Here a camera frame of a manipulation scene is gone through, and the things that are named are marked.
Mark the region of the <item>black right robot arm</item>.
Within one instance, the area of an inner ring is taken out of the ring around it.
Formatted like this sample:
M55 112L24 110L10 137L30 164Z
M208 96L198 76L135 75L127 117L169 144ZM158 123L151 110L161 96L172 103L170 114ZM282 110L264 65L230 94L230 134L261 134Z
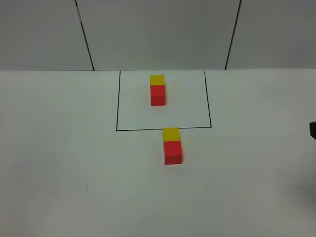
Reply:
M316 121L309 123L310 136L316 139Z

